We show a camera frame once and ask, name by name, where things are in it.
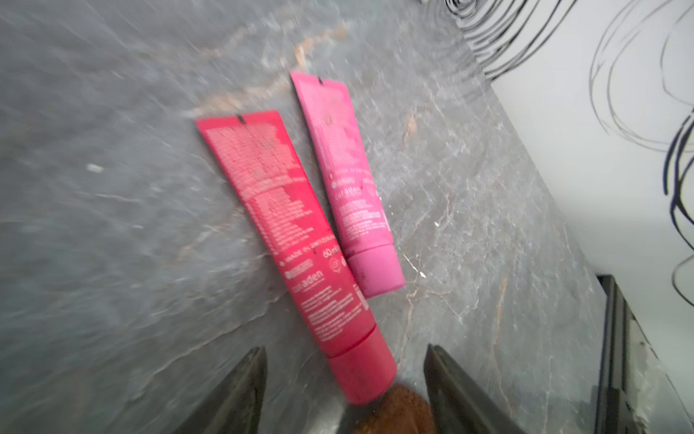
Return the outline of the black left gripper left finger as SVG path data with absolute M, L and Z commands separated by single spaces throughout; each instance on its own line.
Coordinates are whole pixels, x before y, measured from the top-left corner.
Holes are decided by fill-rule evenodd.
M 257 433 L 267 384 L 267 353 L 254 347 L 173 433 Z

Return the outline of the brown cloth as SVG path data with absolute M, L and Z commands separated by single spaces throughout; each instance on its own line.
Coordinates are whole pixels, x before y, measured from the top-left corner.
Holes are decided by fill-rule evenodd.
M 429 402 L 404 384 L 395 384 L 383 396 L 381 403 L 352 433 L 409 433 L 437 432 Z

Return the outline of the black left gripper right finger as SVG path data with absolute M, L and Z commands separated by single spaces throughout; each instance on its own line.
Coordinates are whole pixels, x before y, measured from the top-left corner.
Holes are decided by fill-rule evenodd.
M 428 345 L 424 376 L 438 433 L 523 434 L 440 345 Z

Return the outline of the magenta toothpaste tube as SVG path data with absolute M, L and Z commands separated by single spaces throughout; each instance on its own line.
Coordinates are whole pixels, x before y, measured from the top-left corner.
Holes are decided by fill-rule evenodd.
M 348 88 L 291 72 L 347 263 L 365 298 L 406 286 Z

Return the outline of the crimson pink toothpaste tube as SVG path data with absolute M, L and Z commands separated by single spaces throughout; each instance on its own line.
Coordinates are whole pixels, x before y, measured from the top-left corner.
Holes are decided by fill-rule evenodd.
M 397 364 L 349 269 L 278 112 L 195 122 L 240 197 L 349 403 L 393 383 Z

